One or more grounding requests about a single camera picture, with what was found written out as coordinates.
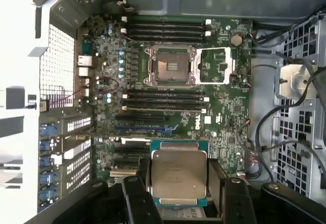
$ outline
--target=mesh panel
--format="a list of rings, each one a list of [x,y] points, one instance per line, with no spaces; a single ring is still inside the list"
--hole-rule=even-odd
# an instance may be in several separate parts
[[[291,37],[285,41],[284,54],[288,57],[295,55],[293,50],[297,47],[302,51],[302,57],[306,57],[316,53],[317,35],[315,34],[315,26],[310,23],[302,24],[294,30]]]
[[[50,25],[49,48],[40,60],[41,99],[50,108],[72,107],[75,40]]]

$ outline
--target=black pcie slot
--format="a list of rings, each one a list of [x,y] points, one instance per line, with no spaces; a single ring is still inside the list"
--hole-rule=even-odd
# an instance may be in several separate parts
[[[134,103],[148,103],[148,104],[203,104],[201,100],[182,100],[182,99],[148,99],[148,98],[127,98],[123,100],[124,105],[134,104]]]
[[[148,149],[140,149],[137,147],[115,147],[114,152],[124,153],[124,154],[132,154],[132,153],[147,154]]]
[[[152,115],[116,115],[115,119],[117,121],[156,121],[156,122],[164,122],[165,116],[152,116]]]
[[[205,95],[204,92],[196,91],[196,90],[154,90],[154,89],[147,89],[147,90],[138,90],[138,89],[128,89],[126,90],[128,94],[197,94],[197,95]]]
[[[153,22],[153,21],[142,21],[142,22],[129,22],[126,26],[128,29],[132,28],[174,28],[174,29],[188,29],[188,30],[204,30],[205,26],[203,23],[189,23],[189,22]]]
[[[185,99],[185,100],[200,100],[202,95],[179,95],[179,94],[128,94],[128,98],[156,98],[156,99]]]
[[[180,36],[195,36],[204,37],[203,31],[191,31],[191,30],[169,30],[169,29],[130,29],[129,35],[180,35]]]
[[[175,42],[175,43],[204,43],[205,38],[194,38],[194,37],[174,37],[174,36],[149,36],[149,35],[127,35],[134,41],[144,42]]]
[[[138,167],[139,163],[138,162],[123,162],[123,163],[117,162],[117,163],[115,163],[115,161],[113,161],[113,165],[117,166],[118,169],[123,169],[127,166],[128,167]]]
[[[130,158],[115,158],[114,159],[114,163],[116,163],[116,164],[138,163],[138,162],[139,162],[139,158],[134,158],[134,159],[130,159]]]

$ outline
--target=ram slot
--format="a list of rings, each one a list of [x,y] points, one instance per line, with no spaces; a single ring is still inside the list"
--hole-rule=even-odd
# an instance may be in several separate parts
[[[203,104],[200,100],[189,100],[189,99],[149,99],[149,98],[127,98],[123,100],[125,105],[134,103],[148,103],[148,104]]]
[[[205,96],[204,92],[196,91],[196,90],[137,90],[137,89],[129,89],[124,92],[127,95],[138,95],[138,94],[148,94],[154,96],[190,96],[190,97],[203,97]]]
[[[140,111],[198,111],[200,112],[204,108],[203,105],[193,104],[150,104],[150,103],[135,103],[135,104],[123,104],[124,110],[140,110]]]
[[[154,21],[142,21],[136,22],[132,21],[126,25],[127,29],[137,29],[137,28],[172,28],[172,29],[187,29],[187,30],[205,30],[206,26],[203,23],[190,23],[190,22],[154,22]]]
[[[206,38],[203,37],[187,37],[187,36],[162,36],[162,35],[127,35],[134,41],[144,42],[173,42],[173,43],[205,43]]]
[[[180,35],[180,36],[194,36],[204,37],[203,31],[191,31],[191,30],[174,30],[174,29],[130,29],[129,35]]]

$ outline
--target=green circuit board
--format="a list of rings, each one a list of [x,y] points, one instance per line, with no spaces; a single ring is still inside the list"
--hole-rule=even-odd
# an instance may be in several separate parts
[[[251,21],[97,15],[87,24],[100,81],[92,90],[99,178],[112,181],[119,138],[208,140],[209,157],[229,175],[244,172],[235,134],[249,113]]]

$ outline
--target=cable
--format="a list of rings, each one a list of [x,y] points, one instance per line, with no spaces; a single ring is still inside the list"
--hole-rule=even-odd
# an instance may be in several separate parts
[[[256,133],[255,133],[255,147],[256,147],[256,151],[258,154],[258,159],[261,162],[261,164],[263,165],[263,167],[266,169],[267,173],[269,174],[270,180],[272,182],[274,182],[274,177],[269,169],[269,167],[267,166],[263,154],[262,154],[262,150],[261,150],[261,146],[260,146],[260,141],[259,141],[259,135],[260,135],[260,129],[262,127],[262,125],[264,124],[264,122],[271,116],[273,115],[275,112],[281,110],[281,109],[287,109],[287,108],[292,108],[292,107],[297,107],[300,106],[303,101],[306,99],[307,93],[308,93],[308,87],[311,84],[311,82],[317,77],[319,76],[322,72],[326,71],[326,67],[322,67],[320,69],[318,69],[315,73],[313,73],[310,78],[307,81],[306,84],[306,88],[304,90],[304,92],[302,93],[300,99],[294,103],[294,104],[289,104],[289,105],[280,105],[277,106],[275,108],[273,108],[270,112],[268,112],[258,123],[257,125],[257,129],[256,129]]]
[[[103,4],[116,3],[118,6],[122,6],[125,12],[132,12],[135,8],[127,5],[127,0],[103,0]]]
[[[275,47],[275,46],[278,46],[278,45],[281,45],[283,42],[287,41],[293,34],[294,30],[297,28],[297,24],[296,25],[293,25],[289,31],[289,33],[287,34],[286,37],[283,36],[284,33],[282,33],[281,35],[279,35],[278,37],[280,37],[280,40],[274,44],[270,44],[270,45],[264,45],[264,43],[267,43],[271,40],[273,40],[274,38],[272,39],[265,39],[264,42],[258,42],[255,37],[253,37],[252,35],[251,36],[251,41],[257,46],[257,47],[261,47],[261,48],[272,48],[272,47]]]
[[[309,146],[309,144],[310,144],[309,141],[284,141],[284,142],[281,142],[278,145],[275,145],[275,146],[266,148],[265,150],[263,150],[263,152],[267,152],[267,151],[270,151],[272,149],[276,149],[276,148],[282,147],[283,145],[287,145],[287,144],[301,144],[302,146],[304,146],[316,158],[316,160],[317,160],[317,162],[318,162],[318,164],[319,164],[319,166],[321,168],[321,171],[322,171],[324,177],[326,177],[326,167],[322,163],[322,161],[320,160],[320,158],[317,155],[317,153]]]
[[[288,63],[291,62],[291,58],[289,58],[288,56],[282,54],[281,52],[277,52],[277,51],[273,51],[273,50],[253,49],[252,53],[253,54],[276,55],[276,56],[280,57],[281,59],[285,60]]]
[[[237,131],[235,132],[235,138],[236,138],[236,141],[238,143],[240,143],[240,138],[239,136],[241,135],[241,132],[243,131],[243,129],[245,129],[246,127],[248,127],[250,124],[250,120],[246,120],[245,123],[243,123],[241,126],[238,127]],[[242,144],[241,145],[243,148],[247,148],[246,144]]]
[[[265,64],[254,65],[254,66],[252,66],[252,67],[249,67],[249,68],[246,70],[246,73],[244,74],[244,78],[245,78],[245,80],[247,81],[247,84],[248,84],[249,86],[251,86],[251,84],[249,83],[249,79],[248,79],[249,73],[250,73],[250,71],[251,71],[252,69],[257,68],[257,67],[269,67],[269,68],[273,68],[273,69],[277,70],[277,67],[276,67],[276,66],[274,66],[274,65],[265,65]]]

